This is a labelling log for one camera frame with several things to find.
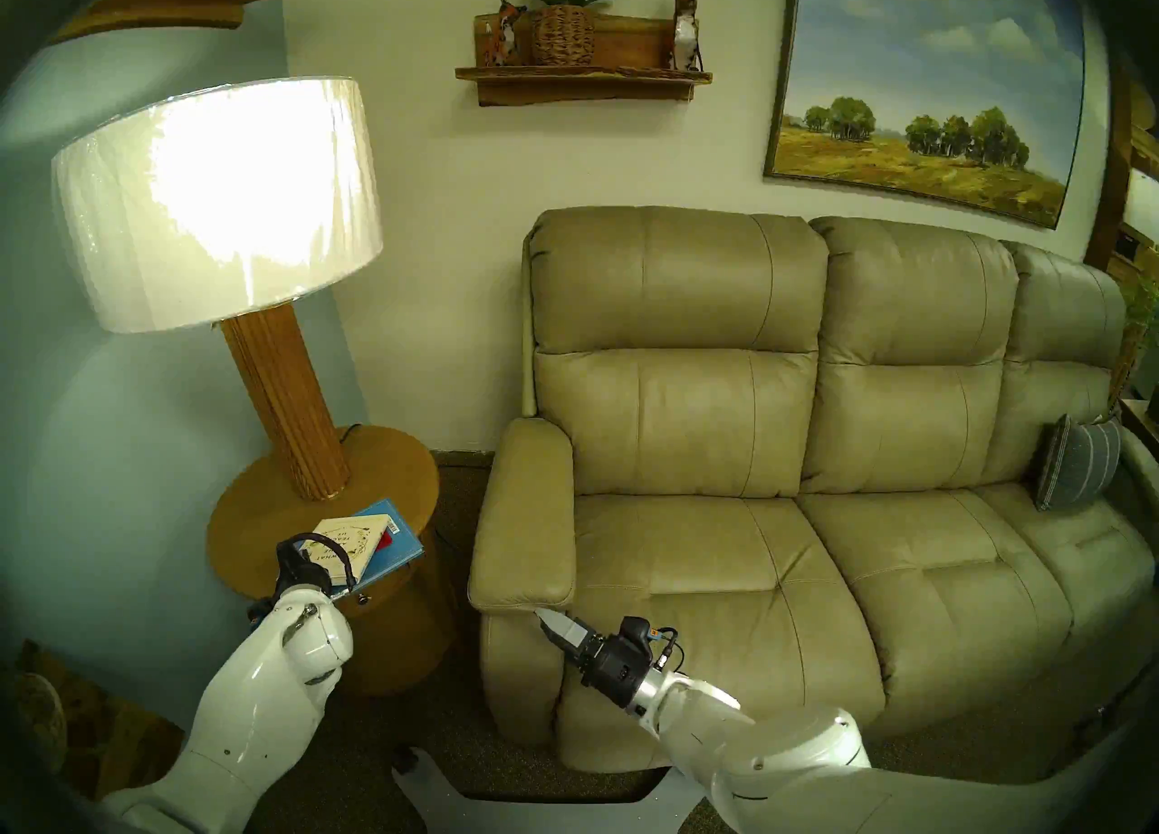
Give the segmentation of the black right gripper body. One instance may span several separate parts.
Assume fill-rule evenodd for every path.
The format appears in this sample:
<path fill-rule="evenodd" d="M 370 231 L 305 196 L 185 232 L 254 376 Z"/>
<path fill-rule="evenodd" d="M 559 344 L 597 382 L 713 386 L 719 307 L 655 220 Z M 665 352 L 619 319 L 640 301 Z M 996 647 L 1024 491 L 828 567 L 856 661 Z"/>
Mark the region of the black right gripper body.
<path fill-rule="evenodd" d="M 618 708 L 630 708 L 654 663 L 656 631 L 620 631 L 611 636 L 588 631 L 580 653 L 580 681 Z"/>

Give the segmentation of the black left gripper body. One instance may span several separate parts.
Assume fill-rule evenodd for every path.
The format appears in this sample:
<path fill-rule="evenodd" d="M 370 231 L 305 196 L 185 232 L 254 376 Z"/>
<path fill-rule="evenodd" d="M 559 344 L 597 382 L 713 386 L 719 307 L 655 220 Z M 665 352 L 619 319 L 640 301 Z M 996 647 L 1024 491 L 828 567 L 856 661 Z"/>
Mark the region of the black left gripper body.
<path fill-rule="evenodd" d="M 300 585 L 309 585 L 321 590 L 321 593 L 327 598 L 334 595 L 331 573 L 318 561 L 309 559 L 302 553 L 300 544 L 306 542 L 325 546 L 337 555 L 337 543 L 331 537 L 321 534 L 298 534 L 278 542 L 275 546 L 278 575 L 271 598 L 280 599 L 286 590 Z"/>

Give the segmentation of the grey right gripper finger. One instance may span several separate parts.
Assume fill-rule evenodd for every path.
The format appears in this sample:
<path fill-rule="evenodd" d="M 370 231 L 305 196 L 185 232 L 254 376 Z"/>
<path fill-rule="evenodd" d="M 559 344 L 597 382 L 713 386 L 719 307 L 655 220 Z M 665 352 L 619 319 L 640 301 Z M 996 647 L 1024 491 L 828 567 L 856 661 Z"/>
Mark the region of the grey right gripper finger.
<path fill-rule="evenodd" d="M 561 610 L 537 608 L 535 619 L 548 641 L 564 653 L 583 653 L 588 641 L 588 627 Z"/>

